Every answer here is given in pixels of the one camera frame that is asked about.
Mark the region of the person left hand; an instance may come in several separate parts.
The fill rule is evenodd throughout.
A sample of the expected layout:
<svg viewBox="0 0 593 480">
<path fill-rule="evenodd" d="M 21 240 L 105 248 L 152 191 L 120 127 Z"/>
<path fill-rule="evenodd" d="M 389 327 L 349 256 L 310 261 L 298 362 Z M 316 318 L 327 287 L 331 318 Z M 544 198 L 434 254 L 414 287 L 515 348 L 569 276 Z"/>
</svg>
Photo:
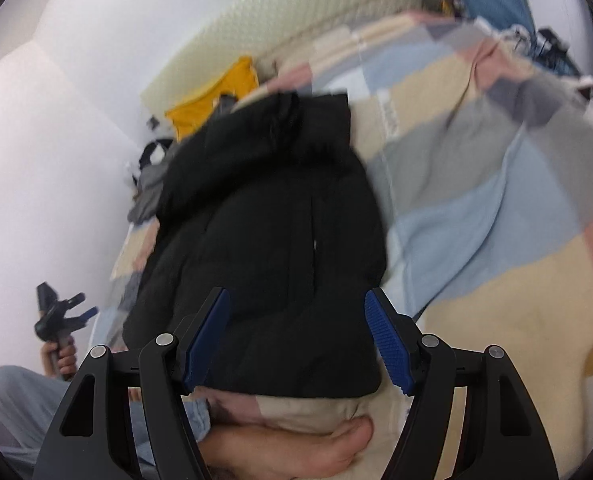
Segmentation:
<svg viewBox="0 0 593 480">
<path fill-rule="evenodd" d="M 69 336 L 61 342 L 46 341 L 40 348 L 40 360 L 47 377 L 72 376 L 77 370 L 74 338 Z"/>
</svg>

